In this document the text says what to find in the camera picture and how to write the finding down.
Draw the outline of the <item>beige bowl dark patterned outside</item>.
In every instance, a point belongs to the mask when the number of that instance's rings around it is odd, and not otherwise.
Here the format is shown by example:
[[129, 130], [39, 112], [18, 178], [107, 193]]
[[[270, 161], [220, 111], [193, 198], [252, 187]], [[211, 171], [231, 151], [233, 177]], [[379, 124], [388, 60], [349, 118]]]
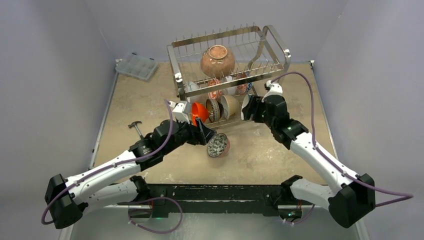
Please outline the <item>beige bowl dark patterned outside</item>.
[[223, 105], [215, 99], [207, 99], [205, 106], [209, 114], [208, 120], [211, 123], [218, 122], [221, 119], [224, 112]]

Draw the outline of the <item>orange white floral bowl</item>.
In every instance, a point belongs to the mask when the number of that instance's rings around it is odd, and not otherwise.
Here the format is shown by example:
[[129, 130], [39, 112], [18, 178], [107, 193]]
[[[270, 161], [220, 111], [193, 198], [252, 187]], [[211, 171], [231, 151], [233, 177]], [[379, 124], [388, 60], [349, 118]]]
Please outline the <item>orange white floral bowl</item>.
[[[207, 82], [208, 87], [213, 87], [219, 85], [221, 81], [217, 78], [211, 78]], [[221, 89], [215, 89], [213, 91], [208, 92], [208, 98], [211, 100], [219, 100], [219, 98], [223, 95], [223, 91]]]

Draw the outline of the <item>stainless steel dish rack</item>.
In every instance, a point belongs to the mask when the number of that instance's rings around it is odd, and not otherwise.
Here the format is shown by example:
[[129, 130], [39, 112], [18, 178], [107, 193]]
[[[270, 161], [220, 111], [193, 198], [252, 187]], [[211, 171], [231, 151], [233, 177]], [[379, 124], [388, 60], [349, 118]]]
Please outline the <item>stainless steel dish rack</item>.
[[[235, 68], [232, 74], [220, 78], [220, 84], [208, 86], [209, 79], [200, 68], [203, 53], [214, 45], [222, 45], [232, 50]], [[175, 40], [167, 46], [172, 70], [176, 102], [187, 101], [206, 103], [208, 92], [222, 90], [222, 95], [234, 94], [241, 102], [247, 94], [257, 94], [254, 83], [277, 77], [289, 69], [291, 53], [273, 25], [259, 27], [246, 25], [224, 31], [212, 31], [203, 35]], [[239, 73], [249, 77], [235, 79]], [[198, 90], [187, 91], [188, 82], [199, 85]], [[252, 88], [243, 95], [238, 94], [237, 86], [252, 83]]]

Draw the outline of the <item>beige bowl brown rim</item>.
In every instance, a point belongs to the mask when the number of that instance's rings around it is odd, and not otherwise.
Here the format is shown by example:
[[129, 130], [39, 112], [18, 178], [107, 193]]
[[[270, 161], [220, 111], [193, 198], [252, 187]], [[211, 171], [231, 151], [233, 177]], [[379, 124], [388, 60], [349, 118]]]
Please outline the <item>beige bowl brown rim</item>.
[[234, 72], [236, 60], [231, 49], [223, 45], [213, 45], [203, 52], [200, 69], [208, 77], [221, 79]]

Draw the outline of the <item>black white speckled pink bowl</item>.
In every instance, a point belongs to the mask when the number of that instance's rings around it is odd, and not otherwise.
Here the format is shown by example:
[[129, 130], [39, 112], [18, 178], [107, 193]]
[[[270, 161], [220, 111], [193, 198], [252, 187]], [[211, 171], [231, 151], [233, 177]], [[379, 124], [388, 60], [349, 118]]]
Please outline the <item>black white speckled pink bowl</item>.
[[211, 158], [225, 156], [230, 150], [230, 140], [225, 133], [217, 133], [207, 146], [207, 154]]

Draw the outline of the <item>white bowl brown outside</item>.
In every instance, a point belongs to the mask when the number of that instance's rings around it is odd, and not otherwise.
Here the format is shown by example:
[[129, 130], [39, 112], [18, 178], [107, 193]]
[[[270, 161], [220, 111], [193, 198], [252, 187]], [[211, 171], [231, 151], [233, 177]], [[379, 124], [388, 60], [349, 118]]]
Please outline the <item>white bowl brown outside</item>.
[[220, 103], [223, 106], [223, 116], [226, 120], [238, 113], [240, 109], [239, 101], [232, 95], [222, 95]]

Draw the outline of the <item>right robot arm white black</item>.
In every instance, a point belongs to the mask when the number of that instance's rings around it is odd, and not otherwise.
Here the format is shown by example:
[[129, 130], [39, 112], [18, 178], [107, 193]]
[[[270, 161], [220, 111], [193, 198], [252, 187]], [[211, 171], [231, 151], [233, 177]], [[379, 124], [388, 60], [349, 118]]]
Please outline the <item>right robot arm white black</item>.
[[265, 124], [273, 138], [307, 162], [325, 181], [316, 184], [301, 176], [282, 183], [280, 196], [288, 204], [307, 201], [328, 210], [337, 224], [349, 228], [376, 208], [374, 179], [358, 175], [330, 155], [313, 140], [313, 134], [299, 121], [290, 118], [285, 99], [246, 95], [241, 105], [244, 121]]

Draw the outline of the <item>white bowl teal outside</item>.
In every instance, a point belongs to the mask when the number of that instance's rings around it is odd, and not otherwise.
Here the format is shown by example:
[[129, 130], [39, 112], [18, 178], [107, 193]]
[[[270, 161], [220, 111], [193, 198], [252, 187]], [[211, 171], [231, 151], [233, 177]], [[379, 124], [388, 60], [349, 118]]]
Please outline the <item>white bowl teal outside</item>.
[[243, 98], [243, 101], [242, 101], [242, 104], [241, 104], [241, 112], [240, 112], [242, 119], [245, 118], [245, 115], [248, 111], [249, 101], [250, 101], [251, 98], [252, 98], [251, 94], [247, 94]]

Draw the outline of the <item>orange diamond pattern bowl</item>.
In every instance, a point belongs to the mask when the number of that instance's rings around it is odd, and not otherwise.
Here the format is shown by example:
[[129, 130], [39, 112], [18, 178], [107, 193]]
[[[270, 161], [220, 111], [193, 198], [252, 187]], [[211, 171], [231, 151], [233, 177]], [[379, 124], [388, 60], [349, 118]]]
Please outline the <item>orange diamond pattern bowl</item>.
[[[250, 75], [248, 73], [238, 73], [235, 76], [235, 79], [244, 79], [249, 77]], [[244, 84], [240, 84], [236, 87], [236, 91], [239, 95], [244, 95], [246, 94], [251, 88], [252, 88], [253, 84], [251, 82], [248, 83], [244, 83]]]

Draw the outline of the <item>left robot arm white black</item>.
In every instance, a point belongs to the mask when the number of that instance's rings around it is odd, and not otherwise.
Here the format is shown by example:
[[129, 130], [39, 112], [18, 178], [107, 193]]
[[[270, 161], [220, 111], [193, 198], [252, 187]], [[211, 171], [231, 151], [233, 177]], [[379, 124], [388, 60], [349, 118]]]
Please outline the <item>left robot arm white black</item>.
[[167, 119], [107, 163], [74, 176], [52, 176], [44, 196], [47, 207], [41, 217], [42, 224], [53, 224], [56, 229], [73, 225], [92, 204], [89, 198], [100, 201], [101, 190], [121, 178], [157, 165], [164, 156], [184, 144], [205, 146], [216, 133], [199, 119], [195, 124]]

